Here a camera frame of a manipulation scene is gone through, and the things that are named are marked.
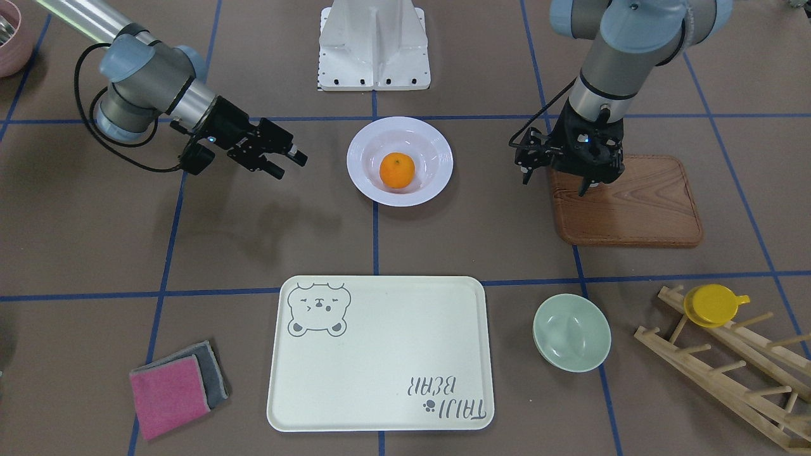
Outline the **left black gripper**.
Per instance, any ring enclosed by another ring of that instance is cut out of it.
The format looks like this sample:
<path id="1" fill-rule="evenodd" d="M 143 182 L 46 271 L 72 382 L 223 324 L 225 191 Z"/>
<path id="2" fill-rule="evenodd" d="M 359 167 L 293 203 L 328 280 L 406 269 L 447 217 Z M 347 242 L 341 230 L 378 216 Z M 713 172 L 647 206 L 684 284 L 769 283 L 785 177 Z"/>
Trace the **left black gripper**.
<path id="1" fill-rule="evenodd" d="M 570 102 L 551 132 L 551 146 L 560 151 L 551 159 L 551 167 L 582 177 L 577 196 L 583 197 L 596 184 L 611 184 L 625 171 L 622 141 L 625 121 L 591 122 L 577 113 Z"/>

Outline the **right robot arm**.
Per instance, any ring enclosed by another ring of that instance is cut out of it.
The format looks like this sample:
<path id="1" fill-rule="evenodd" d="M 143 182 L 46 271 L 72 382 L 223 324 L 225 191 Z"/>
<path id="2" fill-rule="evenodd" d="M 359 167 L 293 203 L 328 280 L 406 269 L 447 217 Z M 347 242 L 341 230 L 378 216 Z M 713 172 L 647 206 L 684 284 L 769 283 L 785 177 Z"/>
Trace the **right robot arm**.
<path id="1" fill-rule="evenodd" d="M 103 1 L 42 1 L 41 6 L 92 41 L 75 64 L 73 96 L 84 126 L 111 153 L 150 142 L 165 115 L 174 130 L 189 137 L 172 172 L 202 172 L 214 160 L 209 144 L 241 167 L 276 179 L 284 170 L 269 161 L 270 154 L 306 165 L 307 155 L 295 146 L 292 133 L 267 118 L 252 124 L 247 113 L 205 85 L 207 65 L 194 49 L 168 46 Z M 108 84 L 85 108 L 79 75 L 95 49 L 105 49 L 99 72 Z"/>

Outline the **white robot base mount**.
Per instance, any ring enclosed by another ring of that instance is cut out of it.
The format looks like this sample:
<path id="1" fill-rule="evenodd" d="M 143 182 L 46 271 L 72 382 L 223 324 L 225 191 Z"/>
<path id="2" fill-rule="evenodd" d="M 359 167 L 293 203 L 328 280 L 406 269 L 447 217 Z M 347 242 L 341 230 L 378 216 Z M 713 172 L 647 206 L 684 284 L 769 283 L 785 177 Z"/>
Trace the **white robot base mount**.
<path id="1" fill-rule="evenodd" d="M 425 14 L 411 1 L 335 1 L 321 10 L 319 31 L 322 91 L 431 86 Z"/>

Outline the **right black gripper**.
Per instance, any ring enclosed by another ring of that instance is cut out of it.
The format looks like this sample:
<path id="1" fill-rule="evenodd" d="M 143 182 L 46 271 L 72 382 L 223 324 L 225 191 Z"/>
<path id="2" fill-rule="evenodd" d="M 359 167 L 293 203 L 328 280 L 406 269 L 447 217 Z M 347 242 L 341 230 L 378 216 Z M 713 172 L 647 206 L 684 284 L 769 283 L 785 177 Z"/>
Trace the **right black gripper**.
<path id="1" fill-rule="evenodd" d="M 216 96 L 200 125 L 201 139 L 214 139 L 214 144 L 226 150 L 247 170 L 262 171 L 273 178 L 284 177 L 283 168 L 266 158 L 266 154 L 280 154 L 299 167 L 307 164 L 308 156 L 293 142 L 293 134 L 266 118 L 256 125 L 247 113 L 223 96 Z"/>

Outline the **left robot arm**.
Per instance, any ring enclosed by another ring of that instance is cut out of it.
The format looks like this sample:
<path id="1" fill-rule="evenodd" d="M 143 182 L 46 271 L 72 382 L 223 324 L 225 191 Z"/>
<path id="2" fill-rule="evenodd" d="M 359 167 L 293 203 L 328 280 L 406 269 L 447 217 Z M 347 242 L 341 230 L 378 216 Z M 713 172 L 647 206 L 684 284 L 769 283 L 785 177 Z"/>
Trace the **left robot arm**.
<path id="1" fill-rule="evenodd" d="M 591 41 L 549 144 L 551 167 L 582 178 L 578 193 L 615 182 L 623 164 L 623 119 L 652 69 L 715 34 L 731 1 L 553 1 L 560 35 Z"/>

